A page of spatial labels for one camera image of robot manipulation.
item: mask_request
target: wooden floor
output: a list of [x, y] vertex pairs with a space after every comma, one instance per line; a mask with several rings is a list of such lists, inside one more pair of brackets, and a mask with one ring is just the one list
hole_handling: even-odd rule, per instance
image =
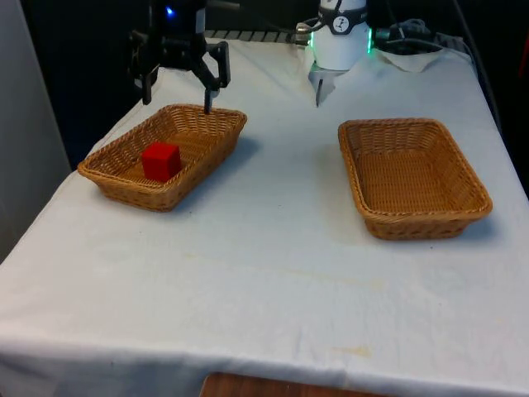
[[215, 374], [204, 382], [200, 397], [376, 397], [366, 393], [328, 389], [246, 376]]

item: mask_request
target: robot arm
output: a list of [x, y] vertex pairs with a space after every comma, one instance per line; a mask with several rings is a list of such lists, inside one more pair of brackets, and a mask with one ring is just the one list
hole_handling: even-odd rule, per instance
[[[211, 112], [212, 100], [230, 83], [228, 44], [208, 44], [204, 36], [206, 2], [150, 0], [149, 32], [129, 35], [129, 72], [141, 81], [143, 103], [151, 101], [152, 80], [160, 66], [190, 70], [198, 77], [206, 89], [205, 113]], [[218, 77], [203, 60], [206, 53], [218, 63]]]

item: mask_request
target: basket rim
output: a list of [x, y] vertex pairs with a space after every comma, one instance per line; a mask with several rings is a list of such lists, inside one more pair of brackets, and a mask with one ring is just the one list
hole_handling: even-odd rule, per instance
[[[132, 187], [131, 181], [128, 180], [128, 179], [120, 178], [120, 177], [115, 176], [115, 175], [105, 174], [105, 173], [103, 173], [101, 171], [96, 171], [96, 170], [93, 170], [93, 169], [91, 169], [89, 167], [90, 163], [93, 160], [96, 160], [96, 159], [100, 158], [101, 156], [104, 156], [105, 153], [107, 151], [111, 150], [114, 146], [117, 146], [117, 145], [121, 144], [122, 142], [126, 141], [127, 139], [129, 139], [130, 136], [132, 136], [135, 133], [137, 133], [137, 131], [139, 131], [141, 128], [143, 128], [153, 117], [158, 116], [162, 112], [167, 112], [170, 109], [178, 109], [178, 108], [187, 108], [187, 109], [193, 108], [193, 109], [196, 109], [196, 110], [203, 110], [202, 106], [195, 105], [195, 104], [177, 103], [177, 104], [166, 105], [166, 106], [160, 108], [158, 111], [156, 111], [153, 115], [151, 115], [148, 118], [146, 118], [143, 122], [141, 122], [137, 126], [133, 127], [130, 131], [126, 132], [125, 134], [123, 134], [119, 138], [115, 139], [114, 141], [110, 142], [109, 144], [105, 145], [104, 147], [98, 149], [97, 151], [95, 151], [94, 153], [92, 153], [91, 155], [86, 157], [86, 159], [84, 159], [83, 161], [81, 161], [81, 163], [79, 163], [77, 171], [82, 176], [92, 180], [96, 184], [101, 184], [101, 183], [104, 183], [106, 181], [112, 181], [114, 184], [118, 184], [120, 186], [120, 188], [122, 188], [122, 189], [134, 189], [135, 191], [139, 191], [139, 192], [146, 193], [146, 194], [160, 194], [160, 193], [166, 192], [167, 190], [170, 190], [170, 189], [178, 186], [179, 183], [182, 181], [182, 179], [186, 178], [187, 171], [190, 170], [192, 167], [194, 167], [199, 161], [203, 160], [209, 153], [211, 153], [215, 149], [215, 145], [212, 145], [212, 147], [210, 147], [210, 149], [208, 151], [203, 152], [202, 155], [200, 157], [198, 157], [197, 159], [195, 159], [193, 162], [187, 164], [182, 169], [182, 171], [177, 173], [173, 178], [171, 178], [170, 180], [168, 180], [164, 184], [160, 184], [158, 186], [152, 186], [152, 185], [149, 185], [149, 184], [134, 183], [133, 187]], [[230, 115], [230, 116], [238, 119], [237, 120], [238, 123], [233, 128], [233, 130], [229, 131], [227, 133], [228, 136], [231, 136], [231, 135], [233, 135], [234, 137], [239, 136], [239, 134], [241, 133], [242, 129], [244, 128], [246, 122], [248, 121], [248, 117], [246, 116], [246, 114], [244, 114], [243, 112], [240, 112], [238, 110], [231, 110], [231, 109], [224, 109], [224, 108], [214, 108], [214, 109], [212, 109], [212, 113], [213, 114], [214, 113], [225, 114], [225, 115], [227, 114], [227, 115]]]
[[[360, 187], [360, 181], [358, 172], [355, 165], [354, 156], [352, 154], [352, 148], [350, 147], [350, 141], [347, 136], [347, 130], [350, 126], [353, 125], [371, 125], [379, 126], [386, 125], [391, 126], [395, 124], [407, 124], [410, 122], [418, 124], [434, 124], [443, 135], [443, 137], [448, 141], [450, 148], [453, 150], [454, 155], [456, 156], [459, 164], [465, 170], [469, 176], [474, 190], [479, 194], [484, 204], [478, 208], [466, 209], [466, 210], [452, 210], [452, 211], [417, 211], [417, 212], [389, 212], [389, 211], [376, 211], [369, 207], [365, 202], [364, 193]], [[488, 215], [493, 210], [493, 201], [488, 195], [487, 189], [484, 187], [483, 183], [475, 173], [474, 169], [470, 166], [469, 162], [465, 158], [465, 155], [455, 142], [454, 137], [450, 134], [448, 128], [438, 120], [432, 118], [422, 118], [422, 117], [413, 117], [413, 118], [389, 118], [389, 119], [374, 119], [374, 120], [349, 120], [343, 122], [339, 127], [339, 141], [344, 160], [346, 161], [346, 166], [349, 169], [349, 174], [352, 176], [350, 178], [351, 187], [353, 188], [354, 201], [357, 209], [360, 214], [366, 221], [371, 222], [400, 222], [408, 220], [409, 222], [431, 222], [431, 221], [447, 221], [448, 218], [456, 217], [458, 220], [478, 220]]]

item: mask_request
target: wicker basket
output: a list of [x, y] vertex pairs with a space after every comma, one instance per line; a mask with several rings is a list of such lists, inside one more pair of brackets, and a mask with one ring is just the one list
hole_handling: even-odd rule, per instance
[[[110, 199], [168, 212], [211, 174], [234, 150], [246, 123], [241, 112], [172, 105], [160, 109], [126, 135], [79, 165]], [[183, 169], [166, 183], [146, 179], [141, 153], [155, 141], [180, 146]]]
[[356, 207], [386, 240], [447, 238], [486, 217], [492, 201], [454, 139], [428, 119], [340, 126]]

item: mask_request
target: gray wall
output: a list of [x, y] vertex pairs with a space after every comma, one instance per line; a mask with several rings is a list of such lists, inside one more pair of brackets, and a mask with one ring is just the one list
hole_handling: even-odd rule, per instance
[[0, 262], [69, 166], [18, 0], [0, 0]]

